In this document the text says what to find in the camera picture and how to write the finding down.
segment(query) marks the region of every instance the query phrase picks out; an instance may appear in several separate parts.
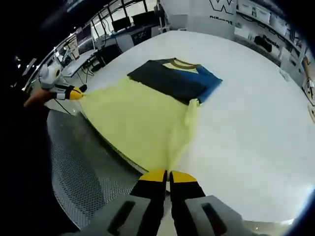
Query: workstation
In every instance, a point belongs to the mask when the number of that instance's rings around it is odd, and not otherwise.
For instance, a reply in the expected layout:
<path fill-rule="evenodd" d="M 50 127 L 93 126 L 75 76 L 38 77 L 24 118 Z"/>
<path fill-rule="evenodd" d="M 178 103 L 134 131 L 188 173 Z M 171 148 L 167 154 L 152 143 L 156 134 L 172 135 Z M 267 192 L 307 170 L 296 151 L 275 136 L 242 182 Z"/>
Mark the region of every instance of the workstation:
<path fill-rule="evenodd" d="M 108 4 L 42 61 L 45 64 L 59 60 L 61 74 L 70 85 L 87 86 L 86 96 L 70 101 L 69 109 L 64 105 L 67 110 L 74 107 L 75 116 L 53 111 L 47 121 L 54 141 L 54 191 L 80 229 L 89 224 L 98 209 L 120 194 L 129 194 L 141 174 L 155 169 L 194 176 L 206 195 L 216 196 L 237 211 L 253 229 L 261 223 L 289 221 L 287 229 L 305 206 L 315 180 L 315 126 L 308 111 L 308 107 L 314 107 L 313 74 L 306 75 L 302 64 L 306 56 L 311 67 L 314 58 L 306 41 L 296 39 L 297 33 L 291 28 L 289 34 L 288 30 L 284 33 L 250 14 L 250 10 L 244 11 L 246 7 L 240 5 L 247 3 L 243 1 L 234 3 L 233 14 L 218 14 L 208 1 L 200 2 L 193 5 L 188 0 L 178 5 L 163 0 L 155 12 L 129 17 L 122 1 L 119 10 L 125 16 L 115 20 Z M 261 5 L 255 7 L 265 10 Z M 243 17 L 254 22 L 247 24 Z M 196 26 L 196 20 L 202 24 Z M 204 29 L 200 25 L 211 27 Z M 261 25 L 265 26 L 259 29 L 263 33 L 257 30 Z M 281 42 L 270 37 L 269 30 Z M 256 43 L 258 36 L 264 39 L 263 45 Z M 64 45 L 69 45 L 67 52 L 56 55 Z M 200 104 L 193 107 L 196 113 L 190 113 L 191 104 L 179 102 L 173 94 L 154 88 L 159 96 L 168 95 L 155 100 L 146 90 L 139 93 L 143 88 L 127 87 L 126 78 L 148 61 L 163 61 L 162 65 L 172 73 L 186 71 L 220 82 L 207 87 L 211 92 L 205 100 L 196 96 Z M 201 74 L 200 67 L 209 74 Z M 38 79 L 40 70 L 41 66 L 30 81 Z M 111 94 L 114 89 L 123 94 L 124 86 L 125 97 Z M 137 104 L 147 106 L 147 111 Z M 190 121 L 183 117 L 179 120 L 176 109 Z M 174 120 L 166 114 L 172 114 Z M 178 133 L 160 135 L 163 127 L 173 128 L 171 121 L 179 123 L 178 132 L 186 140 Z M 158 147 L 167 150 L 165 160 L 156 155 Z M 168 156 L 169 150 L 176 157 Z"/>

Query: metal mesh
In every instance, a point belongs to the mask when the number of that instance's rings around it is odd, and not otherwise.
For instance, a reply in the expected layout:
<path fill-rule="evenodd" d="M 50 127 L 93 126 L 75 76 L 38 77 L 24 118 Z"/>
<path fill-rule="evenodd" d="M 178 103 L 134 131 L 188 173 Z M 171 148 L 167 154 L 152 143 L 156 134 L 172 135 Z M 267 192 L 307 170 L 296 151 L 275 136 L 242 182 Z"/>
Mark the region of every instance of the metal mesh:
<path fill-rule="evenodd" d="M 115 152 L 82 116 L 51 111 L 53 188 L 69 218 L 81 229 L 95 211 L 129 194 L 141 174 Z M 165 213 L 170 198 L 164 203 Z"/>

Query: shelf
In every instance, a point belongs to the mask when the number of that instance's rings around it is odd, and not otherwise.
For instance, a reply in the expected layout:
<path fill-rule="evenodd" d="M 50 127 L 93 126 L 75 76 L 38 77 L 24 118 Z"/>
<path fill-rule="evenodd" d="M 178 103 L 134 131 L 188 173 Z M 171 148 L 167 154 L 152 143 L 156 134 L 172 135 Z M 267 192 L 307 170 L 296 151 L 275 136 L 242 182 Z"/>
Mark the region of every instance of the shelf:
<path fill-rule="evenodd" d="M 253 16 L 253 15 L 250 15 L 250 14 L 247 14 L 247 13 L 244 13 L 244 12 L 241 12 L 240 10 L 236 10 L 236 13 L 237 14 L 240 14 L 240 15 L 243 15 L 243 16 L 247 16 L 263 25 L 265 25 L 266 27 L 268 27 L 269 29 L 273 30 L 274 32 L 276 32 L 281 38 L 283 38 L 285 41 L 287 41 L 289 44 L 291 44 L 291 46 L 297 50 L 298 53 L 301 52 L 301 49 L 299 47 L 297 47 L 290 39 L 288 39 L 287 37 L 283 36 L 282 34 L 280 34 L 273 26 L 271 26 L 269 23 L 266 23 L 262 20 L 260 20 L 259 18 Z"/>

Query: yellow cloth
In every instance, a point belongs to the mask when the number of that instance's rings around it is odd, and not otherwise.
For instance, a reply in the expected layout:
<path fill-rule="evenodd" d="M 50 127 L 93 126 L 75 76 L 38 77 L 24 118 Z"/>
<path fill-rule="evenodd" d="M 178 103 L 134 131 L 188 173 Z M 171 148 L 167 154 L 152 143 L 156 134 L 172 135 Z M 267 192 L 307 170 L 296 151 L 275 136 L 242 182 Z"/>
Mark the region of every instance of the yellow cloth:
<path fill-rule="evenodd" d="M 173 168 L 192 139 L 198 106 L 197 99 L 187 106 L 129 78 L 80 103 L 99 133 L 147 171 Z"/>

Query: white table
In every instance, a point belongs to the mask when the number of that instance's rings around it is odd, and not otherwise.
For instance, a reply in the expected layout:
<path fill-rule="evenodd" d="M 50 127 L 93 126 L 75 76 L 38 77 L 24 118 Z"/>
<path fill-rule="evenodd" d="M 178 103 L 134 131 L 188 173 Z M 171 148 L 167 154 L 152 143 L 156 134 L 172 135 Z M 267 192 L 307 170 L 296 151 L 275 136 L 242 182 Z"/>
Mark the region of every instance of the white table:
<path fill-rule="evenodd" d="M 72 77 L 96 52 L 97 50 L 93 49 L 81 54 L 78 60 L 73 60 L 62 70 L 62 75 L 64 77 Z"/>
<path fill-rule="evenodd" d="M 88 90 L 117 84 L 149 59 L 174 57 L 223 79 L 200 107 L 195 137 L 175 169 L 245 220 L 297 217 L 315 183 L 315 125 L 302 90 L 265 57 L 226 39 L 171 31 L 113 60 Z"/>

